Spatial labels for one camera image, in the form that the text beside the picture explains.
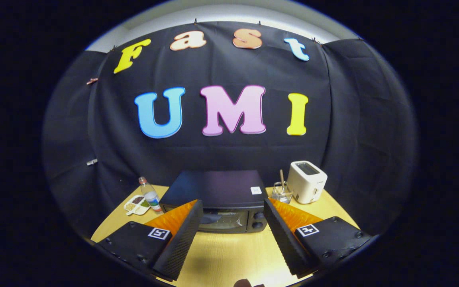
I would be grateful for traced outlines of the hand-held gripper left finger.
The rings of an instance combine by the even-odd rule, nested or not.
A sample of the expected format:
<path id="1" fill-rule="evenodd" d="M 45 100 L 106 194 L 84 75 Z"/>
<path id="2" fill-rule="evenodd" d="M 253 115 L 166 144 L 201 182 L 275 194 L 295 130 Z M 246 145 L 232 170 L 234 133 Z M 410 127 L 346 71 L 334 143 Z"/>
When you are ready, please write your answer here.
<path id="1" fill-rule="evenodd" d="M 95 247 L 138 274 L 175 281 L 202 216 L 202 200 L 193 200 L 145 224 L 129 221 Z"/>

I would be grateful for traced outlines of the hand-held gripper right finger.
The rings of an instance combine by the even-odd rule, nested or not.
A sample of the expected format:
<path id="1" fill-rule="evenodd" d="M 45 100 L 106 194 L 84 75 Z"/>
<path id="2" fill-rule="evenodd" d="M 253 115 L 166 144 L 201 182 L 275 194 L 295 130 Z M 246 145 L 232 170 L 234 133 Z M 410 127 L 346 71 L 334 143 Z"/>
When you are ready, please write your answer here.
<path id="1" fill-rule="evenodd" d="M 374 241 L 342 218 L 322 219 L 272 198 L 265 199 L 264 215 L 297 278 L 326 273 Z"/>

